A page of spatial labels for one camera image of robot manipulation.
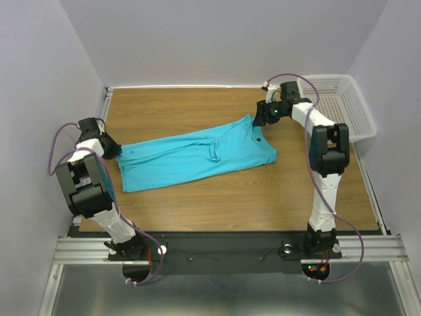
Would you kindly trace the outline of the turquoise t shirt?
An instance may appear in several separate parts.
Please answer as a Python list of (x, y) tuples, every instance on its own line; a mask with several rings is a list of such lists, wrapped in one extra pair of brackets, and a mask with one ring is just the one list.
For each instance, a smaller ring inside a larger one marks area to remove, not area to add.
[(122, 146), (117, 158), (125, 193), (184, 184), (277, 161), (277, 151), (253, 117), (166, 138)]

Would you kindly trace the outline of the white plastic basket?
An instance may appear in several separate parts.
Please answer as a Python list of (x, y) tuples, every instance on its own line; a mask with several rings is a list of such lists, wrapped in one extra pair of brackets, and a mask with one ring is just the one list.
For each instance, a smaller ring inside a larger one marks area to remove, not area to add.
[(376, 126), (353, 77), (346, 74), (313, 74), (298, 79), (300, 96), (317, 102), (326, 118), (345, 123), (352, 143), (373, 138)]

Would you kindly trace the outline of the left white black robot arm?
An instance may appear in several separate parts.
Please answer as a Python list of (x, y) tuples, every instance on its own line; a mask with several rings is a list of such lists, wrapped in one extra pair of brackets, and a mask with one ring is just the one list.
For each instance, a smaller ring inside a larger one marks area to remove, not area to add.
[(73, 151), (59, 159), (56, 167), (50, 157), (48, 173), (57, 177), (70, 212), (97, 223), (110, 235), (105, 246), (111, 256), (138, 260), (146, 252), (145, 242), (116, 208), (111, 177), (103, 164), (117, 158), (121, 145), (109, 136), (101, 118), (85, 118), (73, 126), (80, 131)]

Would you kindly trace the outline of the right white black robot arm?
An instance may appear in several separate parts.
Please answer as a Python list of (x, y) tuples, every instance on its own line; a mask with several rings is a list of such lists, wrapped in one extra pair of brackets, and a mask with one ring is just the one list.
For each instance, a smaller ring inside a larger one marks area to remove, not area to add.
[(279, 87), (265, 82), (262, 90), (266, 97), (257, 103), (253, 126), (263, 127), (289, 117), (305, 129), (307, 167), (314, 197), (303, 251), (307, 254), (329, 251), (336, 243), (337, 189), (350, 161), (349, 128), (328, 119), (310, 99), (301, 97), (294, 81)]

